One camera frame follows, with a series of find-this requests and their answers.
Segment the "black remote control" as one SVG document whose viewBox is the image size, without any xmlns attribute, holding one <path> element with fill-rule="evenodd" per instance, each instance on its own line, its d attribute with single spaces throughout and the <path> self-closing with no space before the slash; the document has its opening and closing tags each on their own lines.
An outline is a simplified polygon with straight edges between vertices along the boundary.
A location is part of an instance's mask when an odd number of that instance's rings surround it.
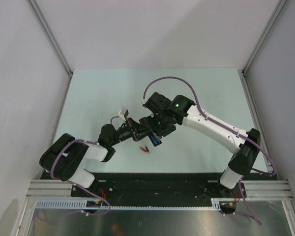
<svg viewBox="0 0 295 236">
<path fill-rule="evenodd" d="M 161 137 L 159 137 L 159 136 L 157 135 L 156 130 L 155 130 L 154 126 L 152 125 L 152 123 L 149 121 L 148 117 L 141 118 L 141 119 L 139 120 L 139 122 L 140 122 L 141 124 L 146 124 L 146 125 L 148 125 L 148 126 L 151 128 L 151 130 L 152 130 L 154 136 L 155 136 L 158 140 L 161 141 Z"/>
</svg>

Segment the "blue battery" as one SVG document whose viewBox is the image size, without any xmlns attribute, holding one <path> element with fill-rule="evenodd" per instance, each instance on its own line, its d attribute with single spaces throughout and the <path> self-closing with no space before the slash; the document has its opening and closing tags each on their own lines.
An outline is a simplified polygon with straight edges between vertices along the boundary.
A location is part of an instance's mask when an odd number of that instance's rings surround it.
<svg viewBox="0 0 295 236">
<path fill-rule="evenodd" d="M 155 147 L 161 144 L 161 141 L 158 140 L 154 135 L 151 135 L 149 138 Z"/>
</svg>

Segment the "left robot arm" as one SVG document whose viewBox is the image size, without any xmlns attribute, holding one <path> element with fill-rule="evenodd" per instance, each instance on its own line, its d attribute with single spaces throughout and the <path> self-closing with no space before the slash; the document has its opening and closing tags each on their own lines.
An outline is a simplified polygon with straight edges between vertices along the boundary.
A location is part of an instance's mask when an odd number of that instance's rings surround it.
<svg viewBox="0 0 295 236">
<path fill-rule="evenodd" d="M 87 196 L 92 197 L 98 193 L 99 185 L 94 181 L 94 175 L 80 166 L 81 162 L 108 162 L 116 152 L 114 145 L 127 139 L 138 142 L 145 137 L 149 137 L 153 145 L 159 144 L 150 127 L 131 118 L 118 129 L 105 124 L 95 142 L 64 133 L 42 154 L 39 165 L 50 173 L 51 178 L 78 184 Z"/>
</svg>

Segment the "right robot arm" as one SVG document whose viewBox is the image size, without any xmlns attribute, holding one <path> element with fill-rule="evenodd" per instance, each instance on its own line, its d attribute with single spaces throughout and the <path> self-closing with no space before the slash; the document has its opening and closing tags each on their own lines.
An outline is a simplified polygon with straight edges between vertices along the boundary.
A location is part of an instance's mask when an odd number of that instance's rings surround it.
<svg viewBox="0 0 295 236">
<path fill-rule="evenodd" d="M 260 132 L 254 128 L 250 131 L 231 125 L 199 112 L 191 99 L 177 95 L 173 100 L 154 92 L 149 99 L 143 100 L 143 107 L 152 114 L 140 119 L 140 123 L 150 128 L 149 139 L 154 146 L 161 144 L 161 138 L 176 130 L 176 125 L 183 125 L 212 138 L 230 153 L 227 168 L 217 184 L 217 192 L 222 197 L 229 197 L 235 191 L 238 181 L 249 174 L 259 154 Z"/>
</svg>

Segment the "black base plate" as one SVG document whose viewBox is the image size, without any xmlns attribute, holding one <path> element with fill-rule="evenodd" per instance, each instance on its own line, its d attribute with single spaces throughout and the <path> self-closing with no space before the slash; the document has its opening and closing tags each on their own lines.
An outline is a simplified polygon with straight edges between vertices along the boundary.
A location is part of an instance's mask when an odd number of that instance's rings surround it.
<svg viewBox="0 0 295 236">
<path fill-rule="evenodd" d="M 233 200 L 235 194 L 246 196 L 243 183 L 237 184 L 232 194 L 223 197 L 217 191 L 221 173 L 95 173 L 95 181 L 88 191 L 72 186 L 72 197 L 104 196 L 111 204 L 179 204 L 191 206 L 212 198 Z"/>
</svg>

